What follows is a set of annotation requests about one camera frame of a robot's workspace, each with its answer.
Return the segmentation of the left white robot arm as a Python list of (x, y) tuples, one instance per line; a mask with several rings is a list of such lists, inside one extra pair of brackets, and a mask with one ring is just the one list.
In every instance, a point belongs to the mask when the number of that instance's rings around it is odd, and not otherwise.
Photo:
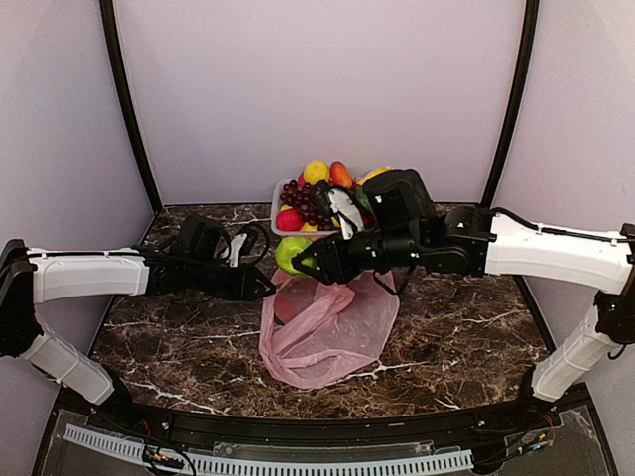
[(8, 241), (1, 252), (1, 354), (27, 361), (56, 384), (100, 408), (119, 432), (140, 423), (124, 384), (70, 338), (69, 311), (84, 329), (97, 326), (97, 308), (114, 297), (157, 297), (188, 291), (229, 301), (268, 297), (275, 286), (253, 264), (235, 267), (153, 248), (47, 251)]

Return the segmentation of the pink plastic bag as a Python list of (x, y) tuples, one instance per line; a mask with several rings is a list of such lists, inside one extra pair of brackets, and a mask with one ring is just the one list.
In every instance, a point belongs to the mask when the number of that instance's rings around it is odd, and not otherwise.
[[(274, 379), (302, 390), (321, 389), (379, 359), (400, 300), (370, 272), (346, 285), (326, 286), (278, 270), (272, 282), (277, 292), (262, 303), (259, 353)], [(279, 326), (275, 313), (295, 318)]]

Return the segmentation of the light green bag fruit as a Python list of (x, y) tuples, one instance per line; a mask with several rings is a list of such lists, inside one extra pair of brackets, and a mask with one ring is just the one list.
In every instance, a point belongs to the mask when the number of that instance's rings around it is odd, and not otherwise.
[(294, 278), (307, 278), (308, 275), (294, 268), (292, 260), (313, 244), (313, 241), (301, 236), (284, 237), (276, 250), (276, 263), (280, 270)]

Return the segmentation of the dark purple grape bunch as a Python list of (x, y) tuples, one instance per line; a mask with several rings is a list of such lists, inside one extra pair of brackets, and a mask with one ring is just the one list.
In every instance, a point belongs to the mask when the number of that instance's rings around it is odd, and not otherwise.
[(280, 198), (283, 201), (281, 211), (290, 208), (297, 210), (302, 215), (305, 223), (317, 225), (318, 231), (338, 228), (339, 223), (334, 217), (326, 218), (319, 213), (317, 206), (311, 200), (310, 190), (311, 187), (309, 185), (298, 187), (296, 180), (291, 180), (286, 183), (280, 194)]

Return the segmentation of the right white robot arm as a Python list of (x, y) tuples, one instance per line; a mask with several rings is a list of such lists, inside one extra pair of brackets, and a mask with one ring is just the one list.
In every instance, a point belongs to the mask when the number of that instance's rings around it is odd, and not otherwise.
[(543, 312), (558, 347), (528, 373), (524, 394), (506, 410), (517, 430), (609, 353), (634, 342), (634, 227), (585, 231), (532, 223), (503, 208), (459, 208), (348, 238), (316, 240), (293, 267), (323, 284), (396, 268), (480, 278), (518, 276)]

